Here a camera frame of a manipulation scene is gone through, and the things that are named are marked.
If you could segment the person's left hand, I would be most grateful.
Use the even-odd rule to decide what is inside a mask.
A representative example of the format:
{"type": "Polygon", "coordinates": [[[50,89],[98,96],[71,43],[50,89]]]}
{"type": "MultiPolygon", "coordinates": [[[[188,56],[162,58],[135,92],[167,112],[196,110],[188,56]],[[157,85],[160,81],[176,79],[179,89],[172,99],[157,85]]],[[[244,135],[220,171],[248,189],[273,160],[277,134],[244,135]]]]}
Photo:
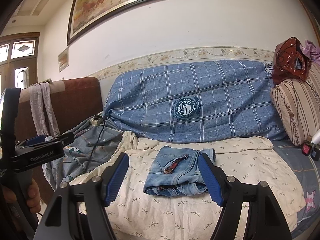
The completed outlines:
{"type": "MultiPolygon", "coordinates": [[[[14,203],[17,198],[16,195],[11,189],[2,186],[3,196],[7,203],[14,203]]],[[[31,213],[36,214],[41,211],[41,202],[40,202],[40,191],[37,182],[32,179],[32,183],[28,187],[28,198],[27,206],[29,207],[31,213]]]]}

